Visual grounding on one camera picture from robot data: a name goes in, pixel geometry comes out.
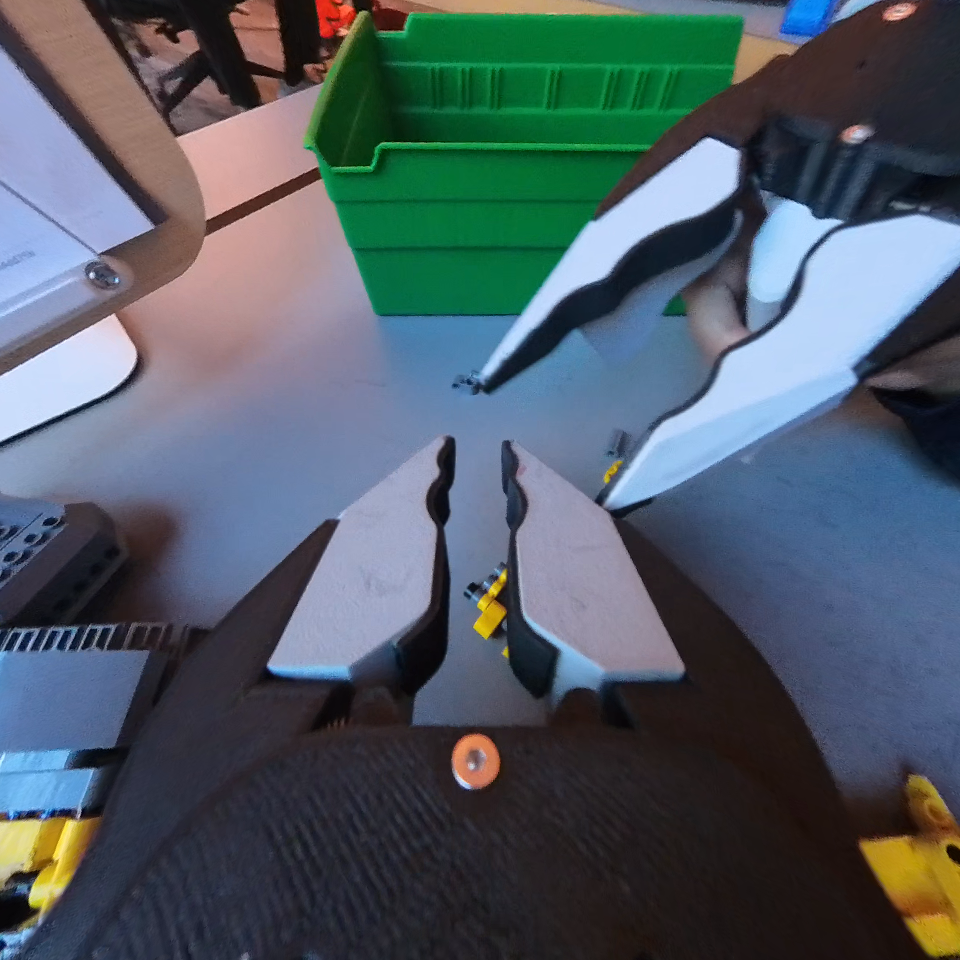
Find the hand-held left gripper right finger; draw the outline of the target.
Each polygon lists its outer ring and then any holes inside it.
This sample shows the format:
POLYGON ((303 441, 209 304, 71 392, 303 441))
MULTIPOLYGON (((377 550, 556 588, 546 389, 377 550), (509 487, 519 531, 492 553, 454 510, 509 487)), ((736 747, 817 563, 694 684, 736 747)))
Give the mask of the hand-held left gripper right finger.
POLYGON ((522 687, 554 710, 573 690, 685 678, 613 517, 513 440, 501 478, 508 659, 522 687))

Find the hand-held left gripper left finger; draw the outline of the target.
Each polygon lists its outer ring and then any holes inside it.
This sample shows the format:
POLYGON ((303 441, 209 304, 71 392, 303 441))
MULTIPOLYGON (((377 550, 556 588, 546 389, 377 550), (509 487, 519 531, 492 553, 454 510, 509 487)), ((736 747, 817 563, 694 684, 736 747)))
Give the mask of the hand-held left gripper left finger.
POLYGON ((454 474, 454 438, 434 438, 339 514, 271 676, 405 694, 427 684, 448 648, 454 474))

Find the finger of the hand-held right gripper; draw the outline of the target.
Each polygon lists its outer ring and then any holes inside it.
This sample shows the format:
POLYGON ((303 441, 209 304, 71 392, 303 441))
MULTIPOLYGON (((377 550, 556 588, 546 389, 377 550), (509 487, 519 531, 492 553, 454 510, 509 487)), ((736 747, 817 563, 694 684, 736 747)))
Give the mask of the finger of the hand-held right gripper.
POLYGON ((574 332, 607 364, 639 354, 670 302, 738 237, 745 181, 745 151, 703 138, 589 221, 479 370, 479 392, 574 332))
POLYGON ((958 269, 958 223, 901 213, 841 224, 800 262, 788 304, 726 350, 597 496, 622 516, 842 399, 868 354, 958 269))

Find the small black yellow block assembly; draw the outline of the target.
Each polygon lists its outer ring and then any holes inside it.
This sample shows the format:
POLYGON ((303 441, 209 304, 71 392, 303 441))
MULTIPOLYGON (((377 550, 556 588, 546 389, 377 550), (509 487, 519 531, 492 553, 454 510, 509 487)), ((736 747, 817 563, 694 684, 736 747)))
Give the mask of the small black yellow block assembly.
POLYGON ((507 596, 508 566, 500 562, 482 582, 471 582, 464 589, 465 598, 476 607, 478 615, 473 623, 474 632, 487 642, 498 642, 500 653, 509 660, 507 641, 507 596))

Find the yellow block frame assembly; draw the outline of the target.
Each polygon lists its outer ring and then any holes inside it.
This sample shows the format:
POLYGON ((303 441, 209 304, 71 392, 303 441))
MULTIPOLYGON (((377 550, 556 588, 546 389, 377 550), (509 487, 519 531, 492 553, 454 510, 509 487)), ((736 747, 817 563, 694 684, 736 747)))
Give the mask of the yellow block frame assembly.
POLYGON ((913 832, 863 838, 861 854, 923 952, 958 958, 958 820, 922 775, 906 776, 904 801, 913 832))

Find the person's right forearm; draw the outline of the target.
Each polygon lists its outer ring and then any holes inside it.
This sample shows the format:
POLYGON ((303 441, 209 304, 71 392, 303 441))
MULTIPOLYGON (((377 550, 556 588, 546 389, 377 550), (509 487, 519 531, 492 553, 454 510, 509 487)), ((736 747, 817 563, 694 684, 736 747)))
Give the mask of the person's right forearm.
POLYGON ((919 451, 944 476, 959 482, 959 395, 923 389, 872 388, 876 400, 898 417, 919 451))

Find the person's right hand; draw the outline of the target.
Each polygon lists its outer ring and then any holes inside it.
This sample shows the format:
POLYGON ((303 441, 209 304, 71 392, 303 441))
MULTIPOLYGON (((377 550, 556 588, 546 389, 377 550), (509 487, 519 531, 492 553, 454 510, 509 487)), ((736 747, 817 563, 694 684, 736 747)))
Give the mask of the person's right hand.
POLYGON ((716 266, 689 283, 680 293, 689 332, 708 362, 744 339, 748 261, 728 254, 716 266))

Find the small blue block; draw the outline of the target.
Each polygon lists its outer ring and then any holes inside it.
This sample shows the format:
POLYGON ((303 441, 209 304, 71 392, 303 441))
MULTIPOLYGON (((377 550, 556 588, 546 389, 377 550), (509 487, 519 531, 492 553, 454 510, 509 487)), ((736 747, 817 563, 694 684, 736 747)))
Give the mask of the small blue block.
POLYGON ((831 26, 836 5, 836 1, 789 1, 778 32, 784 38, 816 37, 831 26))

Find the green storage bin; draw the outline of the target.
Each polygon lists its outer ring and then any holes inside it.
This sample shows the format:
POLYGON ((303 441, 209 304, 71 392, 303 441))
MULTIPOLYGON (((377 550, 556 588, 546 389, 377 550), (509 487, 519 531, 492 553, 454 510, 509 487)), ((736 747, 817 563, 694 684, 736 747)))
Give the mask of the green storage bin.
POLYGON ((515 316, 667 129, 731 84, 730 15, 359 13, 305 135, 375 315, 515 316))

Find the dark grey studded block shell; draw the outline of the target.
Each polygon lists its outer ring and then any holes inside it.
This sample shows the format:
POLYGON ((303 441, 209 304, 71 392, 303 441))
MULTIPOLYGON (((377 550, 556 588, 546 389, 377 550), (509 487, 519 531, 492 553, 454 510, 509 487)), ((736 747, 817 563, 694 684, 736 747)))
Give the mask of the dark grey studded block shell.
POLYGON ((2 628, 75 622, 127 558, 116 524, 95 504, 2 494, 2 628))

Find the black yellow toy block vehicle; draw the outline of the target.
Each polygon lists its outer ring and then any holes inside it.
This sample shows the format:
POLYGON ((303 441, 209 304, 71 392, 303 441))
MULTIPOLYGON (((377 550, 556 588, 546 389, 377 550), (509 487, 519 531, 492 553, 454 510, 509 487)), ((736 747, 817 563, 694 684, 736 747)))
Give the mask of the black yellow toy block vehicle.
POLYGON ((2 629, 2 958, 73 880, 139 730, 208 634, 161 622, 2 629))

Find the black chair base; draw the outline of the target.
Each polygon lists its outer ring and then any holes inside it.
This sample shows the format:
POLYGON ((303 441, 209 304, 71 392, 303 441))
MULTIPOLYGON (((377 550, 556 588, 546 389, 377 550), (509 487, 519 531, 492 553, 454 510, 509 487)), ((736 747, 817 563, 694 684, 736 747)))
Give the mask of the black chair base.
POLYGON ((183 33, 197 42, 196 52, 156 80, 154 102, 166 123, 206 80, 234 107, 251 110, 262 105, 258 77, 277 80, 286 90, 294 90, 307 81, 307 66, 320 63, 321 32, 314 2, 273 2, 283 59, 280 70, 255 63, 243 52, 232 22, 240 5, 229 1, 98 2, 112 23, 129 27, 152 24, 169 42, 178 43, 183 33))

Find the printed instruction sheet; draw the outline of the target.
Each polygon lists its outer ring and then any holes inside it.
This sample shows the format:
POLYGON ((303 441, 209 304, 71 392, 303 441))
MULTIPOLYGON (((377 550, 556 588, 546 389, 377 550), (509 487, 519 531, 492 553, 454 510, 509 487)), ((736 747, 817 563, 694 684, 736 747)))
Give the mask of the printed instruction sheet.
POLYGON ((108 253, 166 220, 58 93, 42 68, 2 49, 2 317, 26 325, 122 291, 129 271, 108 253))

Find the instruction sheet on stand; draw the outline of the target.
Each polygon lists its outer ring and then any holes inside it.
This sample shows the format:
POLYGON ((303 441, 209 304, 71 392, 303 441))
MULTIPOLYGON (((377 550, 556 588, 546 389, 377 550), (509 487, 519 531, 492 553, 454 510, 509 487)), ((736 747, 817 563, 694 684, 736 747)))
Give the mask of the instruction sheet on stand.
POLYGON ((128 284, 65 317, 2 317, 1 441, 13 442, 122 390, 140 366, 120 313, 180 277, 207 229, 202 191, 176 136, 95 2, 1 3, 2 49, 37 65, 119 165, 165 213, 107 260, 128 284))

